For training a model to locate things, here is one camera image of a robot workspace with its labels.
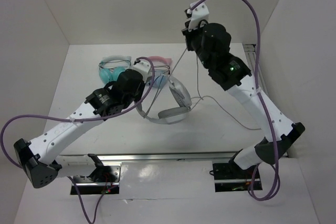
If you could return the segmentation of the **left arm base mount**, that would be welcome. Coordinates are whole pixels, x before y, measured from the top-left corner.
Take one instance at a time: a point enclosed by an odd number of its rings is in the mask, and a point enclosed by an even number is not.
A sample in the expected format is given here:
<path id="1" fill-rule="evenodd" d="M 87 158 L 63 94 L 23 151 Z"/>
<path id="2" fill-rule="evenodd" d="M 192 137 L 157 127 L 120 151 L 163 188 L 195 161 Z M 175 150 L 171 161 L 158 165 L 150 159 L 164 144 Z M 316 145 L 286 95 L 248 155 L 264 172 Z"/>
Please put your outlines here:
<path id="1" fill-rule="evenodd" d="M 83 156 L 79 166 L 81 172 L 71 176 L 74 184 L 71 194 L 79 192 L 82 195 L 113 195 L 120 189 L 121 162 L 102 161 L 95 154 Z"/>

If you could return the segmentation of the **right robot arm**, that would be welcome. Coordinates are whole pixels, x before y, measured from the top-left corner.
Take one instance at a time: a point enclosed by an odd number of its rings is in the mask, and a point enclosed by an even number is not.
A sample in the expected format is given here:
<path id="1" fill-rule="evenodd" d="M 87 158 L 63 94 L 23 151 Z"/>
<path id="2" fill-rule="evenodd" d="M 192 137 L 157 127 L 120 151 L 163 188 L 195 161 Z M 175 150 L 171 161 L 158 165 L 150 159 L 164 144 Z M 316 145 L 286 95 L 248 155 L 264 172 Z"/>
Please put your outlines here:
<path id="1" fill-rule="evenodd" d="M 303 134 L 300 122 L 287 118 L 255 84 L 249 67 L 230 53 L 231 36 L 218 23 L 186 21 L 182 30 L 187 49 L 196 53 L 209 76 L 233 96 L 253 117 L 264 133 L 257 144 L 244 148 L 230 160 L 229 172 L 242 177 L 249 168 L 265 162 L 273 165 Z"/>

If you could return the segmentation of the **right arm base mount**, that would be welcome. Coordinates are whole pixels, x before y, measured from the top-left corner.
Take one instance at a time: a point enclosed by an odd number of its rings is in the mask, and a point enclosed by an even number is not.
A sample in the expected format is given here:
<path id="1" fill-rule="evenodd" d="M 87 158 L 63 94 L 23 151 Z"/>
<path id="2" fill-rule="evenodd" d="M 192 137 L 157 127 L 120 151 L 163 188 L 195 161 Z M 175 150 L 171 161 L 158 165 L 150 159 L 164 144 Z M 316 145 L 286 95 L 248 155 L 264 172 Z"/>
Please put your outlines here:
<path id="1" fill-rule="evenodd" d="M 257 170 L 255 181 L 251 183 L 255 165 L 243 170 L 231 161 L 236 156 L 234 152 L 209 152 L 212 161 L 209 174 L 214 179 L 216 192 L 247 191 L 250 185 L 262 190 L 260 173 Z"/>

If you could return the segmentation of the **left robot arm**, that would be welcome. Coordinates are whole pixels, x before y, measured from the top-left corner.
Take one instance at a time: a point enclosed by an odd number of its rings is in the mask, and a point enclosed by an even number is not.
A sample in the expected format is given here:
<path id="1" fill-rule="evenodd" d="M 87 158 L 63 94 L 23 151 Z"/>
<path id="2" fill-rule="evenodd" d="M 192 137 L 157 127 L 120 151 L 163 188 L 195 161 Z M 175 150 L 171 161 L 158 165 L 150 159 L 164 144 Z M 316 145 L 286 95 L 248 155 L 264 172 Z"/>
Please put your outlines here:
<path id="1" fill-rule="evenodd" d="M 44 134 L 32 139 L 19 139 L 14 150 L 19 165 L 34 188 L 42 188 L 57 177 L 86 176 L 99 181 L 111 171 L 96 154 L 62 156 L 61 152 L 79 137 L 129 111 L 131 103 L 143 101 L 145 84 L 153 78 L 151 70 L 135 67 L 119 74 L 116 81 L 94 90 L 79 108 Z"/>

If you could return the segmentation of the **white grey headphones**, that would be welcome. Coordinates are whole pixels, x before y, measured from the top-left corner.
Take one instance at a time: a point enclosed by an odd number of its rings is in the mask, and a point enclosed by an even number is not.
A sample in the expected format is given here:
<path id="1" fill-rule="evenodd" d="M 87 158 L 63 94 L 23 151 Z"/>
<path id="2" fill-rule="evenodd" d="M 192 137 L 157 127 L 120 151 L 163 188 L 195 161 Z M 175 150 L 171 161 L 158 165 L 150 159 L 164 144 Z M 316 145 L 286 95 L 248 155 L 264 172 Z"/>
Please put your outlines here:
<path id="1" fill-rule="evenodd" d="M 183 121 L 192 106 L 191 96 L 185 85 L 177 78 L 170 76 L 166 84 L 160 86 L 154 94 L 153 100 L 137 106 L 138 114 L 154 124 L 176 124 Z"/>

